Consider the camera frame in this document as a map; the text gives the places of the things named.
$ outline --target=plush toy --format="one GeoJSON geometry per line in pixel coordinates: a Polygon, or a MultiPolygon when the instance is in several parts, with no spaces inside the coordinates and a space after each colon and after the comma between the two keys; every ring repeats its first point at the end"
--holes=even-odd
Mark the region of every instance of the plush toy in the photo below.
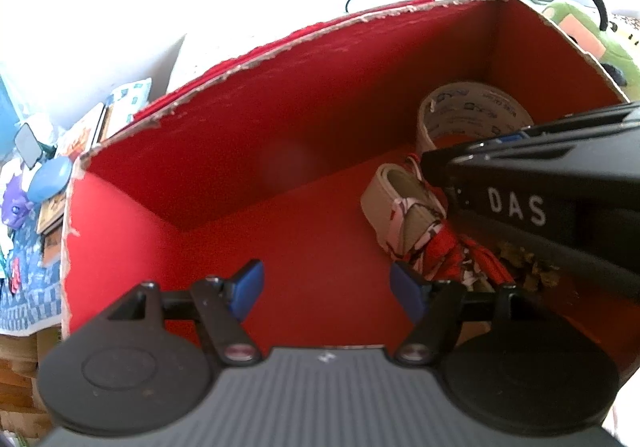
{"type": "Polygon", "coordinates": [[[588,8],[570,0],[555,0],[542,15],[556,23],[583,51],[590,53],[629,100],[640,100],[640,41],[630,27],[609,22],[603,0],[593,0],[597,20],[588,8]]]}
{"type": "Polygon", "coordinates": [[[2,198],[2,223],[14,231],[22,226],[33,208],[33,203],[27,199],[21,183],[22,175],[14,175],[7,183],[2,198]]]}

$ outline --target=stuffed toy antenna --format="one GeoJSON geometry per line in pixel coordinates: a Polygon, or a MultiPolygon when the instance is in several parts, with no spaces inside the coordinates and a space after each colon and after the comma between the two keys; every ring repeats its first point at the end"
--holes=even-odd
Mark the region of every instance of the stuffed toy antenna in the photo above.
{"type": "Polygon", "coordinates": [[[603,0],[592,1],[598,18],[589,8],[571,0],[549,3],[542,15],[590,53],[629,100],[640,100],[639,36],[631,28],[623,30],[610,22],[603,0]]]}

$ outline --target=cardboard box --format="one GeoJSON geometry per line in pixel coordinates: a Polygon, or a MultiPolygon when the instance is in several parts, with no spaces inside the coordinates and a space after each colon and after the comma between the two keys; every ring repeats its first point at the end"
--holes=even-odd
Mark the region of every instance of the cardboard box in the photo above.
{"type": "Polygon", "coordinates": [[[360,211],[412,149],[420,101],[492,84],[534,122],[623,102],[603,69],[518,0],[416,0],[293,33],[148,106],[78,160],[63,229],[75,330],[146,279],[228,276],[257,257],[246,329],[273,345],[386,344],[410,323],[360,211]]]}

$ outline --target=metal screw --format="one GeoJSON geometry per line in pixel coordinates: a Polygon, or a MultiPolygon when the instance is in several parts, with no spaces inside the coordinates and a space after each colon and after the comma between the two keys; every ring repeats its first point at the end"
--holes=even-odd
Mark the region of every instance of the metal screw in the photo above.
{"type": "Polygon", "coordinates": [[[233,362],[252,361],[258,352],[251,344],[231,344],[225,348],[225,356],[233,362]]]}
{"type": "Polygon", "coordinates": [[[407,344],[401,348],[399,356],[410,363],[423,363],[430,357],[430,352],[424,344],[407,344]]]}

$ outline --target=blue oval object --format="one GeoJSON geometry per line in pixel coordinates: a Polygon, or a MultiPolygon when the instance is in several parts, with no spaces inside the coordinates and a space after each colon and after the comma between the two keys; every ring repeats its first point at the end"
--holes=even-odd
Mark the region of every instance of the blue oval object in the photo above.
{"type": "Polygon", "coordinates": [[[44,162],[33,175],[27,198],[33,203],[42,203],[66,188],[71,178],[73,163],[66,156],[57,156],[44,162]]]}

